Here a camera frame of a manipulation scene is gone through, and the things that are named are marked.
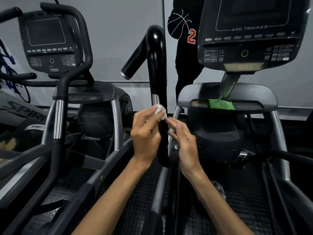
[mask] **red number 2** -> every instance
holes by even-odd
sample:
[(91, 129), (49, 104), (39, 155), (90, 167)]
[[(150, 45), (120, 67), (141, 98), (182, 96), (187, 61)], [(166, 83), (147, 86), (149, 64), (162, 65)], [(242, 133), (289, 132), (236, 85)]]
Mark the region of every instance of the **red number 2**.
[(189, 36), (188, 36), (188, 43), (196, 44), (196, 40), (194, 37), (196, 36), (196, 31), (194, 29), (190, 29), (189, 31)]

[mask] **left hand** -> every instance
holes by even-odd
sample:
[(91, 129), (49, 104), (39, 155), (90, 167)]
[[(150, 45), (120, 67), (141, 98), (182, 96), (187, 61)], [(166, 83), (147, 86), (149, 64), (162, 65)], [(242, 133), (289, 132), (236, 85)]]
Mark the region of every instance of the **left hand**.
[(161, 141), (158, 123), (165, 111), (155, 115), (157, 106), (139, 111), (134, 115), (131, 138), (134, 142), (134, 159), (150, 167)]

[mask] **circular button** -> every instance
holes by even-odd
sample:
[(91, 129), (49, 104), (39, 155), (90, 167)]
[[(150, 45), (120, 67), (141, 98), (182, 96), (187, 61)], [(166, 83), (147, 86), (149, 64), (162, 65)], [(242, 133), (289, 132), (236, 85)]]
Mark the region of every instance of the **circular button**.
[(243, 57), (247, 57), (248, 54), (249, 54), (248, 50), (244, 50), (241, 52), (241, 56), (243, 56)]

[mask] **right hand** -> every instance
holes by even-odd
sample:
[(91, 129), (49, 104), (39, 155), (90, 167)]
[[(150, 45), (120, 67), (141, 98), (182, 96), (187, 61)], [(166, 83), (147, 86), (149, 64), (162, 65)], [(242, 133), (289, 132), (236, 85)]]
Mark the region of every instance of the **right hand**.
[(168, 135), (179, 143), (179, 159), (182, 174), (190, 180), (197, 173), (203, 171), (199, 161), (196, 137), (190, 133), (185, 123), (172, 117), (168, 117), (166, 122), (169, 128), (176, 131), (176, 134), (168, 131)]

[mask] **green towel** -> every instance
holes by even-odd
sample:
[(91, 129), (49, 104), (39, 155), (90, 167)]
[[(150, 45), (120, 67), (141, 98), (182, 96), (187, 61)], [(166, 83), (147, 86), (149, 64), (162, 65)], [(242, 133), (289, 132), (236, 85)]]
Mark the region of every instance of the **green towel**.
[(232, 102), (222, 100), (222, 95), (219, 99), (209, 99), (211, 109), (235, 110)]

